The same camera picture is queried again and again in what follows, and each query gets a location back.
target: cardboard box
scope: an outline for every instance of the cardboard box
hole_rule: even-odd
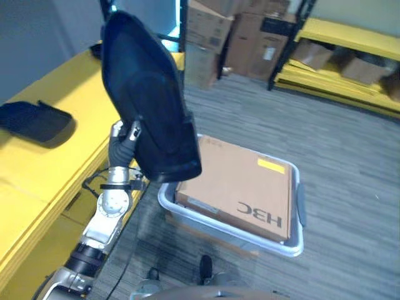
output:
[[[268,80],[287,41],[287,36],[261,32],[249,62],[247,76]]]
[[[268,0],[264,6],[264,14],[275,18],[283,18],[288,11],[289,0]]]
[[[328,48],[323,44],[311,42],[308,39],[302,39],[292,53],[291,58],[313,68],[321,69],[333,54],[333,47]]]
[[[211,50],[186,44],[185,83],[210,88],[217,78],[218,57]]]
[[[189,2],[186,40],[219,54],[233,17],[224,17],[195,0]]]
[[[291,20],[241,14],[234,24],[225,65],[234,73],[268,80],[288,41]]]
[[[238,13],[243,0],[197,0],[208,8],[224,17],[230,17]]]
[[[257,14],[240,14],[235,20],[225,62],[234,73],[247,76],[263,19],[263,16]]]
[[[266,0],[249,0],[243,12],[262,15],[264,13],[265,2]]]
[[[345,78],[359,81],[364,84],[378,82],[383,76],[388,75],[384,60],[372,54],[361,54],[349,51],[340,63],[341,75]]]
[[[243,12],[283,18],[289,5],[290,0],[250,0]]]
[[[400,102],[400,70],[384,78],[383,86],[392,100]]]
[[[176,202],[258,236],[290,237],[290,165],[227,142],[203,136],[202,173],[184,181]]]

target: yellow shelf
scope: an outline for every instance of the yellow shelf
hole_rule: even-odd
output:
[[[301,62],[290,59],[289,63],[284,65],[282,73],[291,74],[302,78],[314,79],[324,84],[334,86],[336,89],[348,89],[351,93],[361,93],[375,96],[383,91],[380,84],[372,84],[368,86],[366,84],[342,77],[338,67],[332,63],[325,65],[324,69],[315,71],[306,65],[303,65]]]
[[[172,54],[184,69],[184,54]],[[76,130],[64,144],[45,149],[0,130],[0,291],[51,224],[106,159],[111,125],[119,119],[89,51],[32,83],[9,102],[43,100],[72,114]]]
[[[279,74],[279,80],[285,80],[294,84],[301,84],[303,86],[310,87],[311,89],[324,91],[325,93],[337,94],[341,95],[342,97],[357,99],[367,104],[372,104],[374,106],[379,106],[382,108],[392,109],[393,111],[400,112],[400,102],[391,100],[386,94],[378,93],[376,95],[368,95],[357,90],[345,89],[340,86],[335,86],[329,81],[324,81],[314,77],[297,76],[295,74],[290,74],[286,72],[282,72]]]
[[[395,111],[392,110],[388,107],[381,107],[381,106],[377,106],[371,102],[364,102],[364,101],[360,101],[358,99],[352,99],[350,97],[344,97],[342,95],[339,94],[334,94],[334,93],[330,93],[330,92],[326,92],[324,90],[318,90],[318,89],[313,89],[310,86],[303,86],[301,84],[296,84],[294,82],[290,82],[290,81],[286,81],[284,79],[278,81],[276,83],[276,86],[279,88],[284,88],[284,89],[292,89],[294,91],[299,91],[302,93],[307,93],[307,94],[311,94],[314,96],[319,96],[322,98],[327,98],[333,101],[337,101],[340,103],[344,103],[344,104],[348,104],[351,106],[356,106],[358,108],[363,108],[363,109],[367,109],[369,111],[373,111],[375,113],[378,114],[384,114],[387,116],[391,116],[394,118],[398,118],[400,119],[400,111]]]
[[[296,36],[400,61],[400,38],[331,21],[309,18]]]

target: cable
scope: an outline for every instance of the cable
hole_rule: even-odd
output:
[[[135,238],[134,238],[134,240],[136,240],[136,239],[138,238],[139,225],[140,225],[140,217],[141,217],[141,205],[137,208],[137,215],[138,215],[138,216],[137,216],[137,229],[136,229],[136,233],[135,233]],[[134,244],[134,243],[133,243],[132,245],[133,245],[133,247],[131,248],[130,253],[129,253],[129,256],[128,256],[126,262],[125,262],[124,269],[122,270],[122,273],[121,273],[121,275],[119,276],[117,282],[116,282],[115,285],[112,287],[112,289],[111,289],[110,293],[108,294],[106,300],[109,300],[109,299],[110,299],[111,295],[113,294],[113,292],[115,291],[115,289],[118,287],[119,283],[121,282],[122,278],[123,278],[124,275],[125,275],[126,270],[128,269],[129,263],[131,262],[131,259],[132,259],[132,257],[133,257],[133,254],[134,254],[134,252],[135,252],[135,250],[136,250],[136,246],[137,246],[137,245]]]
[[[143,177],[143,173],[140,169],[136,168],[136,167],[128,167],[130,170],[135,170],[137,172],[139,172],[139,175],[136,175],[137,178],[142,178]],[[107,167],[106,169],[97,171],[95,173],[93,173],[93,175],[87,177],[83,182],[82,182],[82,188],[88,190],[96,199],[100,196],[94,189],[92,189],[89,184],[92,182],[92,180],[96,177],[102,177],[105,180],[107,180],[107,178],[103,175],[101,175],[101,173],[107,171],[109,168]]]
[[[91,189],[89,187],[89,184],[92,182],[92,180],[98,176],[101,176],[101,173],[105,172],[108,170],[108,167],[106,169],[97,171],[93,173],[93,175],[87,177],[83,182],[82,182],[82,188],[87,189],[96,199],[100,196],[95,190]]]

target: yellow table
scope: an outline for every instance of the yellow table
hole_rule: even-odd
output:
[[[178,69],[184,54],[172,54]],[[9,102],[38,99],[72,114],[76,131],[45,149],[1,131],[0,291],[81,188],[105,160],[111,125],[119,117],[89,51],[72,58]]]

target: black pad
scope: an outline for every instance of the black pad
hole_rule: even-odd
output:
[[[125,12],[103,31],[102,80],[126,128],[141,123],[135,158],[157,182],[201,173],[193,115],[186,110],[174,59],[144,24]]]

